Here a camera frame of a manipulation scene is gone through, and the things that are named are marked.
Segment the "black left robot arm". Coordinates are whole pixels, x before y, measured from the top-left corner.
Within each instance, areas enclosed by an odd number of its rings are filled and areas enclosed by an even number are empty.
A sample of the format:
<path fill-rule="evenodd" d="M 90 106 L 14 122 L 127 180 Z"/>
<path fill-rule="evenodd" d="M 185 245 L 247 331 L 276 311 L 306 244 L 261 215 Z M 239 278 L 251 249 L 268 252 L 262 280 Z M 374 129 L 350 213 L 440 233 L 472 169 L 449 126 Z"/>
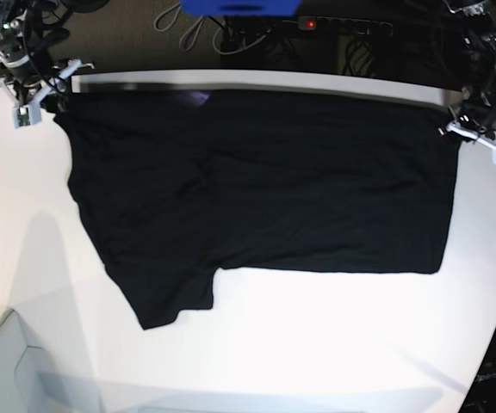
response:
<path fill-rule="evenodd" d="M 432 53 L 463 98 L 440 133 L 496 146 L 496 1 L 432 1 Z"/>

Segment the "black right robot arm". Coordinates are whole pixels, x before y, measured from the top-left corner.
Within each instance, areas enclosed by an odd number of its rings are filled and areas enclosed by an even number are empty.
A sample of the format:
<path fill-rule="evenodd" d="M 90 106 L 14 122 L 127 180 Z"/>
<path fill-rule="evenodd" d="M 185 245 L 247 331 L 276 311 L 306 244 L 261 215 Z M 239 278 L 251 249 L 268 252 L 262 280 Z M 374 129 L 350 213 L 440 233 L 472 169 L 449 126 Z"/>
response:
<path fill-rule="evenodd" d="M 68 40 L 65 24 L 75 14 L 89 14 L 105 1 L 0 1 L 0 88 L 25 104 L 43 88 L 66 97 L 68 62 L 53 60 L 50 49 Z"/>

